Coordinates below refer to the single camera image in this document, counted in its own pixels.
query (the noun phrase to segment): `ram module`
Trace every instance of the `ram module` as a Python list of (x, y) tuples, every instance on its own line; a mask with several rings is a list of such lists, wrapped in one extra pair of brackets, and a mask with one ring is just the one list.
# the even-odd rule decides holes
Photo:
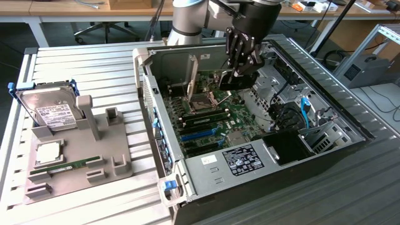
[(191, 115), (186, 118), (183, 118), (185, 120), (185, 126), (198, 126), (202, 124), (209, 124), (209, 123), (214, 123), (218, 121), (222, 121), (222, 119), (229, 118), (231, 115), (230, 110), (229, 109), (223, 109), (223, 110), (217, 110), (213, 112), (206, 112), (206, 113), (201, 113), (197, 115)]

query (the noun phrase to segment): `office chair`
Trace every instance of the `office chair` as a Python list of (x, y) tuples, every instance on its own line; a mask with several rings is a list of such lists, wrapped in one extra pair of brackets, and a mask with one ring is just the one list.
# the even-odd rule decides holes
[[(74, 34), (75, 41), (79, 44), (85, 44), (85, 41), (83, 41), (83, 38), (81, 37), (81, 35), (87, 34), (87, 33), (93, 32), (94, 30), (98, 30), (101, 28), (105, 28), (105, 39), (106, 39), (105, 43), (106, 44), (109, 44), (109, 33), (111, 32), (111, 28), (114, 28), (114, 29), (117, 29), (117, 30), (119, 30), (119, 31), (122, 31), (127, 34), (131, 34), (133, 36), (135, 36), (135, 41), (141, 41), (139, 35), (134, 31), (118, 26), (117, 23), (119, 23), (119, 22), (102, 22), (99, 24), (95, 24), (95, 22), (91, 22), (90, 23), (91, 26), (87, 29), (85, 29), (85, 30), (82, 30), (82, 31), (79, 31)], [(131, 27), (129, 22), (125, 22), (125, 27), (127, 27), (127, 28)]]

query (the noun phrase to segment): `blue pcie slot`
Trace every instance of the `blue pcie slot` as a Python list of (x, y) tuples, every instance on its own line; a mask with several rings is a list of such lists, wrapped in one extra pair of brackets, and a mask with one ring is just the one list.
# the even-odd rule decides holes
[(217, 134), (218, 128), (214, 128), (211, 130), (203, 131), (201, 133), (193, 134), (193, 135), (187, 135), (181, 137), (181, 140), (185, 141), (190, 141), (202, 137), (207, 137), (207, 136), (214, 136)]

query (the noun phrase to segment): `capacitor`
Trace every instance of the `capacitor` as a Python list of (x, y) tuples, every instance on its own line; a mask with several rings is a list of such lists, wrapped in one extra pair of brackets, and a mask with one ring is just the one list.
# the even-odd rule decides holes
[(215, 83), (221, 81), (221, 76), (218, 75), (218, 73), (214, 73), (214, 81)]
[(207, 83), (213, 83), (214, 82), (214, 75), (210, 74), (207, 77)]

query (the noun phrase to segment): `green circuit board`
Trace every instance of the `green circuit board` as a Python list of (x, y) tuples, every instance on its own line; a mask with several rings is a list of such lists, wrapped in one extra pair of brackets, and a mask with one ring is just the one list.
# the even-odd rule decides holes
[[(189, 100), (185, 93), (187, 87), (182, 89), (181, 96), (165, 96), (166, 108), (173, 122), (175, 134), (181, 142), (181, 147), (189, 157), (205, 154), (210, 151), (233, 147), (238, 143), (251, 141), (255, 135), (265, 133), (258, 123), (251, 117), (251, 113), (246, 107), (239, 91), (222, 91), (218, 87), (215, 74), (221, 71), (199, 71), (199, 81), (197, 82), (195, 93)], [(191, 120), (193, 115), (203, 115), (203, 113), (214, 113), (210, 116), (202, 116)], [(201, 129), (189, 134), (181, 134), (186, 129), (201, 128), (209, 126), (209, 129)], [(195, 138), (183, 141), (182, 137), (195, 135), (202, 132), (215, 130), (215, 135)], [(203, 146), (219, 143), (219, 146), (201, 149)]]

